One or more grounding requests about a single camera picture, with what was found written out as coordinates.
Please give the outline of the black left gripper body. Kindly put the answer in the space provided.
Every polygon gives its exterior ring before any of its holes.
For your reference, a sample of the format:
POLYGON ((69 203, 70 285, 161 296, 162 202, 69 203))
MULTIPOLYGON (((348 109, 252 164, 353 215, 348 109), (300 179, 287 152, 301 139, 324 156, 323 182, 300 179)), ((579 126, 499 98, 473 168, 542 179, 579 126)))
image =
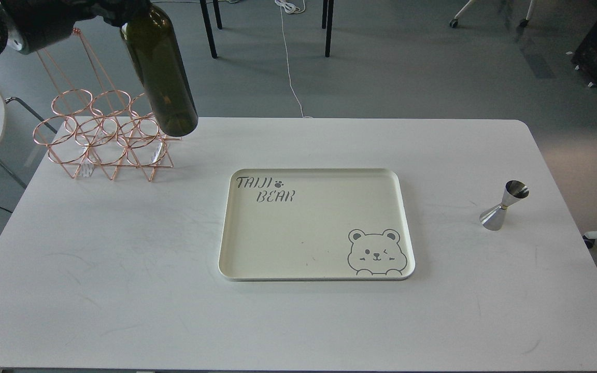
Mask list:
POLYGON ((149 1, 69 1, 79 21, 102 17, 107 24, 121 27, 149 10, 149 1))

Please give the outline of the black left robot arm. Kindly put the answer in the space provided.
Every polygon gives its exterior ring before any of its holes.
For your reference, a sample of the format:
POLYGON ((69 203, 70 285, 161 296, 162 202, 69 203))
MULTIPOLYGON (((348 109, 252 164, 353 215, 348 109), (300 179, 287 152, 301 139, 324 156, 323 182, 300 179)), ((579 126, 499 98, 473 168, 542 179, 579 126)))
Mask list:
POLYGON ((76 23, 95 17, 121 27, 150 5, 149 1, 0 1, 0 55, 6 47, 31 54, 68 38, 76 23))

